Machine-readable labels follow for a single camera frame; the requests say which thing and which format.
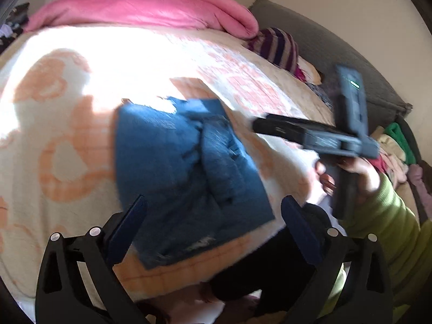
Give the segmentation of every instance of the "folded clothes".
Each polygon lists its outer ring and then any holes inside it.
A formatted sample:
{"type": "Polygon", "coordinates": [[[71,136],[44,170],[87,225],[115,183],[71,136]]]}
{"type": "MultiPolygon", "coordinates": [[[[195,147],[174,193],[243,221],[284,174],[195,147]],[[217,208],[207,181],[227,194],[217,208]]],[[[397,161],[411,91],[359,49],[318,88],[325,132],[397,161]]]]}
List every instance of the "folded clothes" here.
{"type": "Polygon", "coordinates": [[[382,126],[377,126],[375,131],[370,135],[371,138],[378,141],[379,137],[384,134],[384,128],[382,126]]]}
{"type": "Polygon", "coordinates": [[[393,188],[396,189],[400,184],[404,184],[407,181],[408,166],[395,154],[388,154],[382,147],[380,147],[380,156],[387,166],[385,173],[392,182],[393,188]]]}
{"type": "Polygon", "coordinates": [[[376,159],[368,159],[369,163],[372,164],[378,173],[387,173],[388,165],[384,162],[381,154],[376,159]]]}
{"type": "Polygon", "coordinates": [[[403,136],[402,130],[400,129],[399,124],[392,123],[387,128],[385,128],[384,134],[387,134],[391,138],[393,138],[401,149],[403,149],[407,155],[407,160],[405,163],[407,165],[415,164],[416,158],[414,157],[414,154],[408,145],[407,139],[403,136]]]}
{"type": "Polygon", "coordinates": [[[219,100],[171,98],[176,112],[118,111],[116,178],[123,209],[148,213],[134,240],[147,269],[174,264],[274,219],[258,170],[219,100]]]}
{"type": "Polygon", "coordinates": [[[399,144],[391,137],[386,134],[382,134],[378,138],[379,145],[386,151],[388,154],[394,154],[397,158],[399,158],[402,162],[407,160],[407,155],[403,149],[399,146],[399,144]]]}

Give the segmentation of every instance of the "silver screw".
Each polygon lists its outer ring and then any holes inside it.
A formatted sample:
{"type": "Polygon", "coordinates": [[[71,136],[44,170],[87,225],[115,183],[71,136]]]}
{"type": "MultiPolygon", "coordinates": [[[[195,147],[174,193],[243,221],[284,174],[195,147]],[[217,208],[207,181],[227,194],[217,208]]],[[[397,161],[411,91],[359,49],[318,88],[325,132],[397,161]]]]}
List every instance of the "silver screw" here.
{"type": "Polygon", "coordinates": [[[376,242],[378,240],[378,238],[375,234],[369,234],[368,239],[372,242],[376,242]]]}
{"type": "Polygon", "coordinates": [[[98,226],[90,230],[90,235],[92,236],[98,236],[100,233],[101,233],[101,228],[98,226]]]}
{"type": "Polygon", "coordinates": [[[335,238],[337,235],[339,235],[339,232],[335,228],[330,228],[327,230],[327,234],[329,234],[331,237],[335,238]]]}
{"type": "Polygon", "coordinates": [[[59,233],[54,233],[50,237],[51,241],[57,241],[59,238],[60,238],[60,234],[59,233]]]}

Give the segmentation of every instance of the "green sleeve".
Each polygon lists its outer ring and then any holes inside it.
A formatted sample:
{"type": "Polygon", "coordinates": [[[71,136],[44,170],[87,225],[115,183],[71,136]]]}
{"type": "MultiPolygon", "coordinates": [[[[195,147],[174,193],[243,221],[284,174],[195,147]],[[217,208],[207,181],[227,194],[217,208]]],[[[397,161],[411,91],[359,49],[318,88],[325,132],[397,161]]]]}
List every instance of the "green sleeve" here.
{"type": "Polygon", "coordinates": [[[387,176],[380,178],[377,193],[356,207],[351,220],[340,223],[353,238],[377,235],[389,267],[394,305],[411,304],[432,269],[432,222],[419,228],[387,176]]]}

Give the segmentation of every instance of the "striped pillow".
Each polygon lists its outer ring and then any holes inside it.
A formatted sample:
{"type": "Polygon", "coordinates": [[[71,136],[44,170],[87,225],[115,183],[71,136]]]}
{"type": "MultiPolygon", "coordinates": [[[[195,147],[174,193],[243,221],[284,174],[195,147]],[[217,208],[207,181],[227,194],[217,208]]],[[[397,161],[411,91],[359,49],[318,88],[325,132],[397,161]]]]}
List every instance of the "striped pillow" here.
{"type": "Polygon", "coordinates": [[[293,75],[298,73],[299,47],[292,36],[281,29],[260,30],[246,48],[293,75]]]}

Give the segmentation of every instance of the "black handle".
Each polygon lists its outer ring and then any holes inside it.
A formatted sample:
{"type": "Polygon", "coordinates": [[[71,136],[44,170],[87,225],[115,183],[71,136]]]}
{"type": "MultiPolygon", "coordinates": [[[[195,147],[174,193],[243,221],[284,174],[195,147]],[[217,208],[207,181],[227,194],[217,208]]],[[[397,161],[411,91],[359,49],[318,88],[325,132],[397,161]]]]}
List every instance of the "black handle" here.
{"type": "Polygon", "coordinates": [[[338,167],[338,173],[334,178],[336,189],[333,193],[331,206],[333,216],[338,220],[349,220],[354,213],[359,175],[348,173],[338,167]]]}

